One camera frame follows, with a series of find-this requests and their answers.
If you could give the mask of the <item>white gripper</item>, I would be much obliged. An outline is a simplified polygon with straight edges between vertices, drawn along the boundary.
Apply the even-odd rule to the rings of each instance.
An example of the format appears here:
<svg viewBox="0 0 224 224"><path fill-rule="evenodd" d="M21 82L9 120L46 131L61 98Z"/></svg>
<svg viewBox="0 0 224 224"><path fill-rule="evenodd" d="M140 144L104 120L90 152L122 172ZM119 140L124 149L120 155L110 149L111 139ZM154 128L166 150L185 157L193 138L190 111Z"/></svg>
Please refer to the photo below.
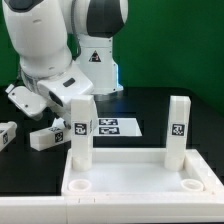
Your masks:
<svg viewBox="0 0 224 224"><path fill-rule="evenodd" d="M57 118L71 124L71 101L78 95L91 95L93 83L73 62L69 68L56 76L34 78L22 75L25 86L9 85L8 98L28 117L40 120L42 112L49 107Z"/></svg>

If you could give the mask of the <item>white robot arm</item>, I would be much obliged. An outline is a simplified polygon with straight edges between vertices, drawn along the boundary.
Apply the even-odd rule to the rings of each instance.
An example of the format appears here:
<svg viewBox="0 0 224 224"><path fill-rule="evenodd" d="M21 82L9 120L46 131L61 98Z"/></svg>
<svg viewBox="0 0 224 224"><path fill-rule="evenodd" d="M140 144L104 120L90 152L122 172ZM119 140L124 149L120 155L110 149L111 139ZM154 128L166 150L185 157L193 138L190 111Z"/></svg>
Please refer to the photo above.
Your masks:
<svg viewBox="0 0 224 224"><path fill-rule="evenodd" d="M24 83L9 98L29 117L50 108L71 124L81 95L123 90L113 60L113 37L128 18L128 0L1 0Z"/></svg>

